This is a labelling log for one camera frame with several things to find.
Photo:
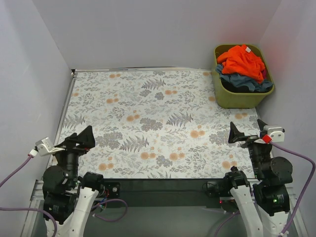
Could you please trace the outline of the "orange t-shirt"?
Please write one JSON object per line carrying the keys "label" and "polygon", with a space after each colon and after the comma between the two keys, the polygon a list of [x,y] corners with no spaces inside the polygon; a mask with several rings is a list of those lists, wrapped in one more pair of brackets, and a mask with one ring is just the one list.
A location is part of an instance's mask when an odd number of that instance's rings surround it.
{"label": "orange t-shirt", "polygon": [[217,63],[223,65],[223,74],[237,73],[252,78],[259,84],[264,81],[264,62],[245,44],[233,46],[222,53],[217,57]]}

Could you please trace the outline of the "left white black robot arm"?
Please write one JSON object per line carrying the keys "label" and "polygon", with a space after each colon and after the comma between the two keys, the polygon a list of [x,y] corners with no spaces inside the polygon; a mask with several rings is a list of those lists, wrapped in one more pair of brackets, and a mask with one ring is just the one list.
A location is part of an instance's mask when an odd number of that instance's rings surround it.
{"label": "left white black robot arm", "polygon": [[57,164],[43,174],[43,217],[49,237],[83,236],[96,198],[105,191],[103,175],[87,172],[78,175],[79,157],[96,145],[92,126],[73,133],[54,146],[49,138],[37,142],[41,156],[53,155]]}

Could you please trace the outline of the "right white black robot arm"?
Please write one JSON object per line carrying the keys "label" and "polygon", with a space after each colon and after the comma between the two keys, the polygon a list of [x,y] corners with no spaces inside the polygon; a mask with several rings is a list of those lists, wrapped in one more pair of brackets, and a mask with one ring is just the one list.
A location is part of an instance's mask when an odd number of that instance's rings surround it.
{"label": "right white black robot arm", "polygon": [[245,135],[230,123],[228,142],[241,142],[247,148],[255,178],[250,184],[245,173],[232,166],[223,178],[224,192],[232,196],[242,216],[249,237],[285,237],[290,211],[286,184],[292,183],[293,166],[284,157],[271,157],[272,143],[283,142],[285,130],[257,120],[260,134]]}

